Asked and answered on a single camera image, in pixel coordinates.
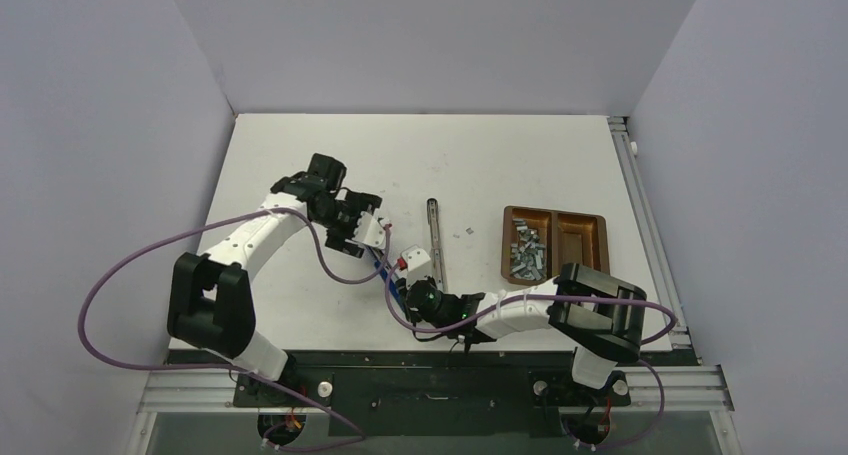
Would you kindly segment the brown wooden tray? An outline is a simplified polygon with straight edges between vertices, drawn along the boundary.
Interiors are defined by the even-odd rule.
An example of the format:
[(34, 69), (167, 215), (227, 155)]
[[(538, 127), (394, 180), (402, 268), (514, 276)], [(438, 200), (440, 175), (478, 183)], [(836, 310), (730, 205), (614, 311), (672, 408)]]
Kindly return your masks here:
[(608, 274), (610, 272), (607, 224), (595, 214), (561, 210), (507, 206), (503, 213), (501, 275), (509, 283), (532, 285), (542, 281), (524, 281), (511, 277), (509, 244), (514, 241), (513, 220), (526, 219), (541, 229), (547, 245), (547, 275), (550, 279), (560, 273), (563, 265), (577, 263)]

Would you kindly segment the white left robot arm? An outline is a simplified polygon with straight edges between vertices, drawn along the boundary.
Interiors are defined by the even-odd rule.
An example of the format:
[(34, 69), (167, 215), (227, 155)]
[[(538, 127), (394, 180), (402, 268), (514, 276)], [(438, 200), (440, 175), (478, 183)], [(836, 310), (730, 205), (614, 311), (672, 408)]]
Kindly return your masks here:
[(166, 322), (168, 334), (260, 377), (259, 392), (274, 405), (296, 396), (294, 357), (257, 329), (251, 282), (302, 229), (322, 226), (325, 247), (360, 258), (387, 249), (388, 222), (376, 194), (344, 187), (346, 166), (314, 154), (308, 168), (278, 180), (255, 217), (201, 254), (175, 262)]

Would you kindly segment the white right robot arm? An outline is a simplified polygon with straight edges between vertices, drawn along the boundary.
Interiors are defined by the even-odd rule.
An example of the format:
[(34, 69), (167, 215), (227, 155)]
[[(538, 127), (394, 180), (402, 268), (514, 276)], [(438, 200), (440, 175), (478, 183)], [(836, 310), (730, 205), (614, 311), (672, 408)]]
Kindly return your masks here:
[(467, 346), (530, 331), (565, 335), (576, 344), (565, 389), (579, 403), (599, 396), (618, 364), (639, 359), (646, 301), (641, 288), (576, 263), (521, 291), (454, 295), (420, 279), (402, 298), (412, 322), (446, 329)]

